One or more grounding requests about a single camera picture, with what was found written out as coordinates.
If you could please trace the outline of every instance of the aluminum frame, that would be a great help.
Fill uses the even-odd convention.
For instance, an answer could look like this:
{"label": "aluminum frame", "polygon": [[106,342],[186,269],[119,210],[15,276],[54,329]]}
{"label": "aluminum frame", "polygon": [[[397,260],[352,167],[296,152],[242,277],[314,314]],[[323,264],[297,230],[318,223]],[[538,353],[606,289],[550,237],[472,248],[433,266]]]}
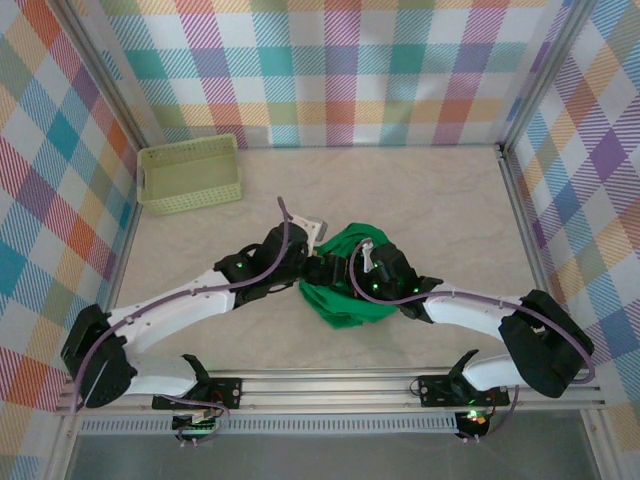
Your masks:
{"label": "aluminum frame", "polygon": [[[570,13],[567,25],[555,42],[552,52],[550,52],[550,61],[541,72],[535,89],[531,92],[513,128],[509,132],[506,141],[507,151],[513,148],[520,138],[532,112],[535,111],[542,100],[544,92],[546,92],[553,80],[557,69],[562,64],[566,53],[596,2],[588,0],[576,3],[575,9]],[[105,68],[99,54],[93,48],[73,9],[69,7],[66,0],[49,0],[49,4],[71,37],[74,46],[80,52],[89,72],[114,110],[116,118],[125,129],[125,133],[137,147],[146,147],[147,144],[142,133],[135,124],[133,116],[120,97],[117,86],[110,78],[108,70]],[[498,153],[498,162],[505,181],[505,188],[511,201],[534,280],[538,288],[548,290],[548,283],[546,282],[539,252],[535,247],[534,237],[526,221],[522,198],[518,194],[508,163],[501,152]],[[107,310],[115,306],[140,212],[141,207],[137,205],[125,240],[123,253],[116,267],[111,293],[105,305]],[[389,413],[415,414],[429,411],[465,410],[456,408],[424,409],[420,407],[419,399],[407,392],[408,383],[417,376],[443,374],[447,373],[447,371],[448,369],[446,368],[259,370],[210,372],[210,374],[220,377],[238,376],[244,379],[243,404],[239,410],[233,413],[234,416],[239,415],[251,418],[252,416],[283,413],[311,415],[363,413],[375,416]],[[78,415],[70,416],[68,412],[71,388],[71,384],[65,387],[59,404],[59,434],[56,444],[52,448],[51,458],[49,458],[46,468],[42,470],[44,472],[43,478],[46,480],[64,478],[75,440],[81,434],[82,419],[87,418],[89,415],[115,418],[116,416],[127,414],[143,414],[147,416],[159,414],[158,411],[151,410],[150,396],[132,396],[123,397],[106,407],[93,409],[90,413],[81,411]],[[597,381],[585,386],[572,386],[558,400],[543,397],[530,388],[523,388],[518,402],[518,409],[522,410],[581,410],[602,477],[612,480],[631,478],[629,472],[626,472],[625,468],[621,466],[623,463],[620,460],[619,447],[615,436],[612,434],[608,414],[603,411],[603,408],[605,408],[604,398]],[[180,410],[176,410],[164,413],[173,415],[180,412]]]}

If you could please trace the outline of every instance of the basket handle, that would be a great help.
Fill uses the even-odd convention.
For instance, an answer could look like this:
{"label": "basket handle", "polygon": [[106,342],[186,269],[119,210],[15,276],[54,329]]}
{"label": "basket handle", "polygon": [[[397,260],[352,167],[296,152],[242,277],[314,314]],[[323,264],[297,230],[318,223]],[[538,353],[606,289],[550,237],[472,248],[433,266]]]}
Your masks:
{"label": "basket handle", "polygon": [[144,168],[142,168],[142,165],[138,165],[138,169],[136,172],[136,184],[138,189],[140,190],[144,190],[145,186],[146,186],[146,178],[145,178],[145,174],[144,174]]}

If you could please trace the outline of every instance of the black mount bracket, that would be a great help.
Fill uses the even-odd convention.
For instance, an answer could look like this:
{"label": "black mount bracket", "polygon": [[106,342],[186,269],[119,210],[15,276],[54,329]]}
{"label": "black mount bracket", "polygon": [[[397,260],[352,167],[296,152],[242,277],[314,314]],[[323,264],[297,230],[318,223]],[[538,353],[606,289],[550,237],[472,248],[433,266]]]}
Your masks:
{"label": "black mount bracket", "polygon": [[448,375],[423,375],[418,377],[418,392],[422,407],[504,407],[509,405],[509,393],[500,388],[476,392],[469,400],[462,399],[452,389]]}
{"label": "black mount bracket", "polygon": [[[240,408],[240,399],[242,397],[241,378],[211,378],[195,356],[183,355],[182,357],[189,362],[195,370],[198,383],[181,398],[200,402],[222,403],[229,410],[237,410]],[[153,410],[203,409],[203,407],[197,405],[173,402],[159,395],[153,397],[151,408]]]}

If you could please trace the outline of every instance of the beige floor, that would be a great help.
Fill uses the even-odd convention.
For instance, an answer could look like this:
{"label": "beige floor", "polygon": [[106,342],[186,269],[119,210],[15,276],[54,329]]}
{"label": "beige floor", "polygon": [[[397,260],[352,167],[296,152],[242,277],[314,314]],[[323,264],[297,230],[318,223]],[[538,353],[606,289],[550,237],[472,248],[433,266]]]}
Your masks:
{"label": "beige floor", "polygon": [[[419,274],[465,289],[525,294],[533,280],[490,148],[243,151],[241,202],[166,217],[142,213],[118,301],[177,287],[223,256],[261,242],[291,213],[321,217],[330,238],[351,222],[383,229]],[[400,313],[334,330],[297,288],[212,317],[149,353],[197,355],[210,369],[451,366],[497,341]]]}

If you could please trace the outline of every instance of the metal bar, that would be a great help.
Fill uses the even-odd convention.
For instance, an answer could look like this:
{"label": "metal bar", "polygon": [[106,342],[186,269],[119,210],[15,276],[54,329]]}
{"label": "metal bar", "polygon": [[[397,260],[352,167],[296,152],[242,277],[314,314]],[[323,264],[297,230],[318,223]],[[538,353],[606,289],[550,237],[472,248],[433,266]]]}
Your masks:
{"label": "metal bar", "polygon": [[131,143],[133,143],[134,148],[140,150],[147,147],[144,135],[138,128],[138,124],[120,95],[120,90],[118,90],[109,70],[104,65],[100,53],[95,49],[91,37],[89,37],[82,22],[78,19],[75,10],[66,0],[48,0],[48,3],[70,38],[71,43],[78,50],[87,71],[93,77],[102,96],[111,107],[111,110],[113,110],[115,118]]}
{"label": "metal bar", "polygon": [[46,459],[46,466],[40,468],[40,478],[42,480],[66,478],[79,427],[80,420],[78,417],[64,416],[60,418],[58,434],[51,448],[51,455]]}
{"label": "metal bar", "polygon": [[598,471],[603,480],[631,480],[633,477],[620,455],[620,447],[611,430],[609,413],[603,410],[582,412],[585,430]]}
{"label": "metal bar", "polygon": [[[243,378],[243,397],[234,415],[316,414],[316,413],[408,413],[428,411],[466,411],[468,407],[423,408],[420,399],[409,392],[409,385],[420,375],[442,374],[447,369],[426,370],[318,370],[304,372],[264,371],[210,372],[212,377]],[[71,405],[71,384],[61,396],[58,412],[65,414]],[[123,415],[159,413],[151,409],[151,396],[123,396],[106,407],[81,411],[81,415]],[[520,390],[518,408],[524,410],[580,410],[602,408],[602,392],[597,383],[576,385],[557,400],[533,389]],[[167,414],[185,410],[167,410]]]}
{"label": "metal bar", "polygon": [[97,35],[105,44],[107,50],[111,54],[115,64],[120,70],[124,79],[126,90],[132,96],[132,101],[140,109],[140,112],[147,122],[147,139],[152,145],[163,145],[167,143],[163,129],[158,123],[158,119],[153,113],[147,97],[138,82],[135,72],[129,60],[127,59],[120,41],[116,38],[116,34],[111,28],[107,14],[104,12],[100,0],[85,0],[85,8],[91,18],[93,27],[96,29]]}
{"label": "metal bar", "polygon": [[511,129],[507,133],[504,141],[504,147],[507,152],[511,152],[515,148],[520,137],[524,134],[597,3],[598,0],[579,0],[574,2],[572,10],[567,17],[567,22],[558,34],[556,41],[551,45],[547,60],[533,83],[534,88],[525,98]]}
{"label": "metal bar", "polygon": [[487,135],[488,143],[499,141],[500,133],[507,122],[509,112],[511,111],[522,86],[529,76],[531,67],[536,61],[536,58],[540,53],[540,49],[544,44],[547,32],[551,29],[558,12],[562,8],[562,3],[563,0],[549,0],[546,2],[546,7],[538,19],[535,30],[532,32],[531,37],[527,42],[527,48],[520,60],[520,65],[513,75],[510,86],[503,94],[502,98],[504,101],[502,102],[502,107],[500,108],[500,111],[491,126],[489,134]]}
{"label": "metal bar", "polygon": [[111,287],[109,288],[109,297],[106,305],[104,306],[105,312],[113,310],[118,301],[118,295],[120,295],[120,287],[122,286],[122,281],[124,280],[124,272],[127,268],[127,262],[129,261],[129,255],[131,254],[131,248],[133,247],[133,239],[136,235],[136,230],[138,229],[138,223],[140,222],[141,214],[142,205],[136,202],[136,206],[133,209],[133,215],[131,216],[131,221],[129,222],[129,228],[127,229],[127,236],[124,239],[122,251],[120,252],[120,256],[118,257],[118,262],[116,264],[116,269],[113,275],[113,281],[111,283]]}
{"label": "metal bar", "polygon": [[527,255],[527,261],[531,268],[533,281],[536,284],[536,288],[551,293],[551,287],[544,270],[540,250],[535,240],[536,237],[531,228],[531,222],[527,217],[527,212],[524,209],[524,199],[516,187],[516,180],[504,155],[504,152],[497,147],[496,157],[498,159],[498,165],[500,166],[500,173],[502,174],[504,186],[507,189],[507,196],[509,197],[511,209],[516,219],[516,225],[518,225],[518,231],[520,232],[520,238],[522,239],[524,251]]}

